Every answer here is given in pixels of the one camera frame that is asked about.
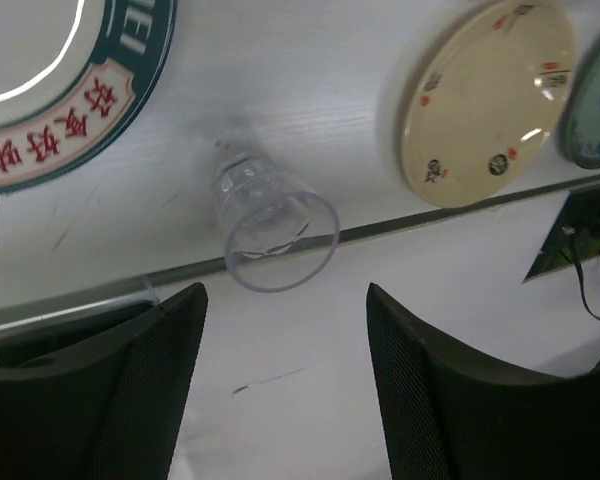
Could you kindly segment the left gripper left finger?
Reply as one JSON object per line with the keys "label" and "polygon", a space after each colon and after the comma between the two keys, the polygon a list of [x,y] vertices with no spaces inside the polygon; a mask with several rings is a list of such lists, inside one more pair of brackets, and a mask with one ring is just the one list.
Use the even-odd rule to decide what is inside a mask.
{"label": "left gripper left finger", "polygon": [[200,283],[0,325],[0,479],[165,479],[198,356]]}

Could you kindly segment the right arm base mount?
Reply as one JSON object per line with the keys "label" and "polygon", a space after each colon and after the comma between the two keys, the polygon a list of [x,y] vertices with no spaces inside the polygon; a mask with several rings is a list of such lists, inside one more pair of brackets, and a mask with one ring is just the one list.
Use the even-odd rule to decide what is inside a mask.
{"label": "right arm base mount", "polygon": [[569,193],[525,279],[529,281],[564,268],[572,268],[585,311],[600,322],[600,316],[594,313],[587,301],[584,273],[584,262],[598,256],[600,186]]}

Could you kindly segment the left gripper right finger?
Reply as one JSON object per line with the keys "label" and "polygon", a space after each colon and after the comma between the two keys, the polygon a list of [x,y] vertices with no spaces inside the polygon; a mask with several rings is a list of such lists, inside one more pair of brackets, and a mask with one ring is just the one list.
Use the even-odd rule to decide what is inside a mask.
{"label": "left gripper right finger", "polygon": [[367,332],[395,479],[600,479],[600,360],[553,376],[487,355],[377,285]]}

